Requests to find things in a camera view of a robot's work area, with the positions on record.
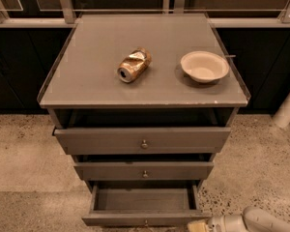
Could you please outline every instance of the aluminum can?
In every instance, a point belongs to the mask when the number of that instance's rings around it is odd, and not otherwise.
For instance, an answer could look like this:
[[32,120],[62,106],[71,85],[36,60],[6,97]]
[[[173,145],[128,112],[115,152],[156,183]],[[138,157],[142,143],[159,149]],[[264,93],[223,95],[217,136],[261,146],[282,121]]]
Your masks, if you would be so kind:
[[119,65],[117,74],[122,81],[133,82],[148,68],[151,62],[150,52],[139,47]]

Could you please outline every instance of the white pipe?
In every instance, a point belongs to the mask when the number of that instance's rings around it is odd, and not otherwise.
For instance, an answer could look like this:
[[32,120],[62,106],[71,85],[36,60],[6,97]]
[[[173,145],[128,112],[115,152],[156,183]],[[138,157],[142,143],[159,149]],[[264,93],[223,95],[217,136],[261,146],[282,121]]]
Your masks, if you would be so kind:
[[283,102],[275,116],[273,117],[273,121],[280,128],[285,128],[290,123],[290,93],[286,100]]

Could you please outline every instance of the cabinet top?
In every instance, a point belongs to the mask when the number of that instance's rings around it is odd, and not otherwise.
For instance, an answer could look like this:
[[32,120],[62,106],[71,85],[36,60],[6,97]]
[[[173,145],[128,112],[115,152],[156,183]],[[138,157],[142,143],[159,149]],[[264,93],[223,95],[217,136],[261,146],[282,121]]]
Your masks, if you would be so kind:
[[[140,46],[153,61],[124,83],[117,68]],[[215,84],[184,74],[181,58],[197,50],[224,56],[203,14],[85,14],[38,100],[44,108],[246,106],[236,69]]]

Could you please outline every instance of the drawer pull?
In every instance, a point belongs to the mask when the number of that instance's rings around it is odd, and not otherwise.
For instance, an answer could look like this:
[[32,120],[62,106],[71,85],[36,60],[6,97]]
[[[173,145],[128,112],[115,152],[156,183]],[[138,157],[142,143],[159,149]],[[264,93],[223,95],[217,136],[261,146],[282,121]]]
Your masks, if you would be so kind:
[[141,147],[142,147],[142,149],[147,149],[148,148],[148,144],[147,144],[145,139],[142,141]]
[[149,176],[148,176],[148,174],[147,174],[147,171],[145,170],[144,172],[143,172],[143,178],[148,178]]

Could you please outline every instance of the closed drawer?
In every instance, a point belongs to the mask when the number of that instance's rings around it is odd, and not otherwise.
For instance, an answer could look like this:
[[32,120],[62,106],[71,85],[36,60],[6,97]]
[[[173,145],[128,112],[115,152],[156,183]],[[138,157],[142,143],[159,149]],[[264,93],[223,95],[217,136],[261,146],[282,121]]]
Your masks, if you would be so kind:
[[230,128],[93,128],[56,130],[68,155],[217,153]]
[[195,182],[95,182],[89,215],[94,226],[169,226],[209,218],[199,209]]
[[194,161],[84,162],[74,166],[85,181],[204,180],[213,167],[212,162]]

